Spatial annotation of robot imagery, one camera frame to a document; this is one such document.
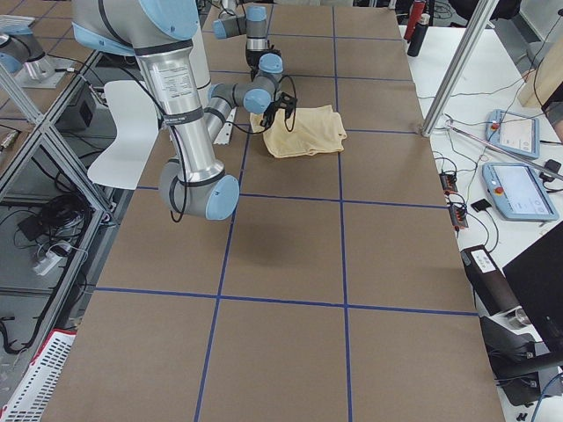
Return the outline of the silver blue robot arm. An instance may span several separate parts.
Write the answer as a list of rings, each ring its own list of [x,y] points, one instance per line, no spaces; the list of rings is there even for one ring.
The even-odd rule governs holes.
[[[253,80],[260,70],[260,59],[273,54],[281,56],[267,37],[267,10],[265,6],[249,6],[243,14],[232,9],[223,9],[212,28],[219,40],[244,35],[246,37],[245,59]]]
[[[226,174],[212,143],[232,109],[243,107],[269,129],[279,110],[294,118],[297,100],[282,91],[282,58],[267,39],[267,11],[251,5],[245,14],[218,19],[218,39],[246,37],[252,69],[247,84],[217,84],[204,105],[191,63],[200,30],[194,1],[75,1],[73,30],[85,47],[136,59],[147,92],[169,128],[176,155],[160,177],[159,192],[172,212],[221,221],[239,197],[238,180]]]

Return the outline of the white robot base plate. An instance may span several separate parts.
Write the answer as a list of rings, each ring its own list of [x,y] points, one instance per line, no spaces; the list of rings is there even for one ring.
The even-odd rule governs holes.
[[[237,109],[233,108],[214,140],[215,145],[228,145],[232,136]]]

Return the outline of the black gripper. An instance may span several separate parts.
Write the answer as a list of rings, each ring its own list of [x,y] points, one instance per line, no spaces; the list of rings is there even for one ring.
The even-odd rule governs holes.
[[[268,38],[248,38],[245,46],[245,59],[250,68],[251,79],[254,79],[259,71],[260,58],[266,54],[282,56],[279,49],[270,43]]]
[[[286,122],[296,110],[296,97],[282,92],[278,99],[272,102],[262,114],[260,125],[263,128],[270,128],[274,124],[275,116],[282,110],[283,122]]]

